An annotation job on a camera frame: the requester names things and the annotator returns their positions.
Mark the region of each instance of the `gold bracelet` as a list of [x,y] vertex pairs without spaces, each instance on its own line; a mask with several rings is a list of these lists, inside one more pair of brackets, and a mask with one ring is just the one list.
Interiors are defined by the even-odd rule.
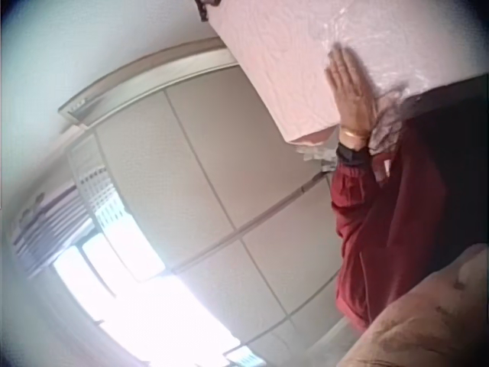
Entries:
[[340,126],[340,131],[344,132],[346,136],[349,136],[350,138],[357,138],[357,139],[362,139],[362,140],[368,140],[370,138],[370,134],[368,135],[359,135],[356,132],[353,132],[349,128],[346,128],[344,126]]

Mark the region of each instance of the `wrist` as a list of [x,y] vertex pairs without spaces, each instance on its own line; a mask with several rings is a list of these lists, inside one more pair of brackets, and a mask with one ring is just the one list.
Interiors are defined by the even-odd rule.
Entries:
[[348,149],[352,149],[353,151],[360,151],[362,148],[365,148],[368,145],[368,138],[349,135],[340,128],[339,142]]

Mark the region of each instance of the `bright window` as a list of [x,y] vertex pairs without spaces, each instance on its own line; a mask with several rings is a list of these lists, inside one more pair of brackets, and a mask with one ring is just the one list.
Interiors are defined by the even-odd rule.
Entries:
[[85,260],[74,248],[68,248],[54,267],[73,296],[94,320],[104,320],[114,307],[114,298],[102,286]]
[[[154,367],[224,367],[229,361],[264,365],[248,348],[225,356],[241,342],[178,277],[158,275],[164,264],[132,217],[111,223],[105,234],[80,250],[68,248],[54,267],[81,306],[121,346]],[[238,362],[247,359],[259,364]]]

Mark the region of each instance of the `red sleeve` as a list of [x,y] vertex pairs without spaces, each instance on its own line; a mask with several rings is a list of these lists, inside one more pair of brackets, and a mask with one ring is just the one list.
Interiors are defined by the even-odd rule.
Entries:
[[368,305],[358,238],[380,187],[370,165],[349,167],[339,164],[332,178],[332,208],[336,214],[336,231],[343,240],[343,263],[338,275],[336,303],[361,330],[368,326]]

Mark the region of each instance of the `black wristband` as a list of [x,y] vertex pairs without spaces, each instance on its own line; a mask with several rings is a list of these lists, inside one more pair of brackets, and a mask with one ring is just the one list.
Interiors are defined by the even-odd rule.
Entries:
[[342,143],[338,143],[336,149],[338,160],[345,166],[357,167],[370,162],[371,156],[368,147],[364,147],[359,151],[345,147]]

